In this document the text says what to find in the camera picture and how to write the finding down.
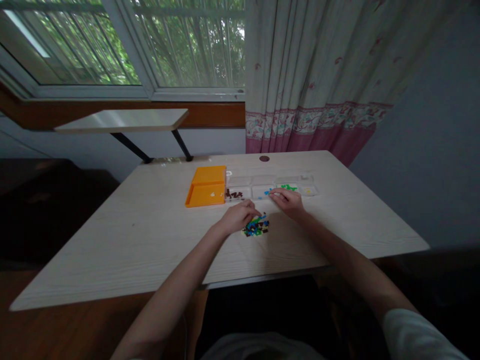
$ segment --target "wall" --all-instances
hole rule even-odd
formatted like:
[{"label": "wall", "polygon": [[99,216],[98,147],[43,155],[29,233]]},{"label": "wall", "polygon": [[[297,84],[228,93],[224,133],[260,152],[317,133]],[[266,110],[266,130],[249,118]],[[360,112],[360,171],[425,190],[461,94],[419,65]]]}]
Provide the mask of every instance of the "wall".
[{"label": "wall", "polygon": [[[179,132],[193,156],[245,153],[245,129],[180,129]],[[183,156],[169,131],[125,135],[151,157]],[[28,131],[7,117],[0,117],[0,158],[48,157],[70,159],[82,169],[105,169],[120,182],[141,162],[110,134]]]},{"label": "wall", "polygon": [[479,65],[471,7],[350,166],[433,248],[480,243]]}]

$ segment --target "orange plastic case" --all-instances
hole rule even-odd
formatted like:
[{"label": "orange plastic case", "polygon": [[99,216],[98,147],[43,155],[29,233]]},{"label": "orange plastic case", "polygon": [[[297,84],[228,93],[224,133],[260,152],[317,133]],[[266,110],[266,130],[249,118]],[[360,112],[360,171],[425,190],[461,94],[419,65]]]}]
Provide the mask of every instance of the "orange plastic case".
[{"label": "orange plastic case", "polygon": [[185,206],[194,208],[208,205],[225,204],[226,166],[197,167],[191,181]]}]

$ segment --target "curtain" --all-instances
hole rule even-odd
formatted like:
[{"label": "curtain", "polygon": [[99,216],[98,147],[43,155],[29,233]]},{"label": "curtain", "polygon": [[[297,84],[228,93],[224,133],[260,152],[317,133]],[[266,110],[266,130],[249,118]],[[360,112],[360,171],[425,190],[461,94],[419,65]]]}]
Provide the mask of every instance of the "curtain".
[{"label": "curtain", "polygon": [[246,152],[349,166],[465,3],[247,0]]}]

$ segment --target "wooden trim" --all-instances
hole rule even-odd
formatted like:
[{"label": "wooden trim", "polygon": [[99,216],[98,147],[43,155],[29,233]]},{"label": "wooden trim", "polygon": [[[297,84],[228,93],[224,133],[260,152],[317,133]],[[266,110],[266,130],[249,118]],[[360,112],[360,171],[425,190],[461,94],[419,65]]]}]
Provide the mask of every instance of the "wooden trim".
[{"label": "wooden trim", "polygon": [[188,109],[181,128],[244,128],[244,102],[21,101],[0,83],[0,111],[24,129],[48,131],[102,110]]}]

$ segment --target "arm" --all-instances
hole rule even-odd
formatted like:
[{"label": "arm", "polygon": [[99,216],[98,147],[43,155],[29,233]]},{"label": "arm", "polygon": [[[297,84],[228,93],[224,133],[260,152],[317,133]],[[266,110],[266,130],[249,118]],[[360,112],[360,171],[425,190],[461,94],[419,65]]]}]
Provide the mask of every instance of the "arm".
[{"label": "arm", "polygon": [[111,360],[159,359],[165,341],[202,283],[225,239],[260,216],[251,200],[230,207],[178,264],[137,316]]},{"label": "arm", "polygon": [[276,188],[269,196],[287,216],[307,231],[326,259],[368,303],[379,321],[390,309],[418,313],[382,270],[305,211],[299,193]]}]

